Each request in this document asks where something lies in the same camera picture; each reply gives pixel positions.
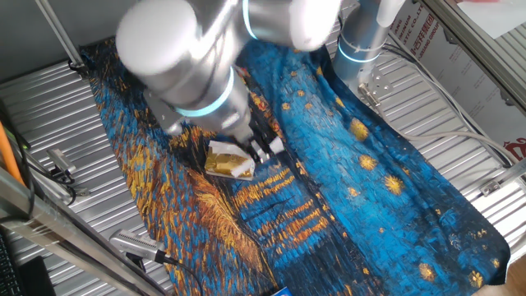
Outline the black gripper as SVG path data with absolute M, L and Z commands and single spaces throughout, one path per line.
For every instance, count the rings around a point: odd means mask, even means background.
M 275 156 L 274 131 L 268 123 L 252 123 L 243 126 L 242 131 L 242 148 L 248 150 L 255 162 L 263 164 L 265 158 L 271 159 Z

